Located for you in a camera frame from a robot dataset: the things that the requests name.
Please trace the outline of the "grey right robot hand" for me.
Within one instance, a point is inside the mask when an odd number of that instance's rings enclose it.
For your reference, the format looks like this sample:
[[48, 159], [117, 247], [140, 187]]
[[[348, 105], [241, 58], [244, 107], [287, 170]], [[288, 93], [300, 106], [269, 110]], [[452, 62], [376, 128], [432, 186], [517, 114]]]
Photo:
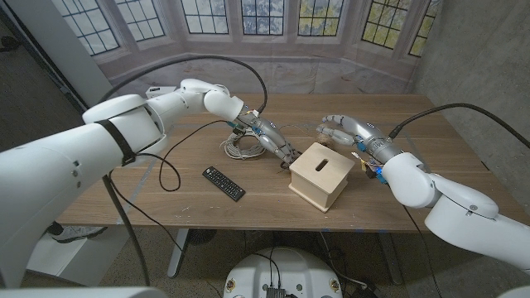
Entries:
[[356, 145], [360, 151], [382, 164], [402, 154], [402, 150], [371, 123], [338, 114], [325, 116], [322, 122], [317, 127], [317, 132], [331, 137], [341, 145]]

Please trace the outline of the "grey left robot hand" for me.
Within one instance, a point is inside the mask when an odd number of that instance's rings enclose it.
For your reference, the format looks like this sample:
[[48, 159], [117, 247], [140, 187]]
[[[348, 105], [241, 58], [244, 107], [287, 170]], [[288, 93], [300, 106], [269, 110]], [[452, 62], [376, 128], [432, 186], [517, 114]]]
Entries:
[[289, 167], [301, 155], [280, 130], [266, 118], [246, 113], [237, 116], [236, 121], [245, 127], [252, 128], [260, 144], [280, 158], [286, 167]]

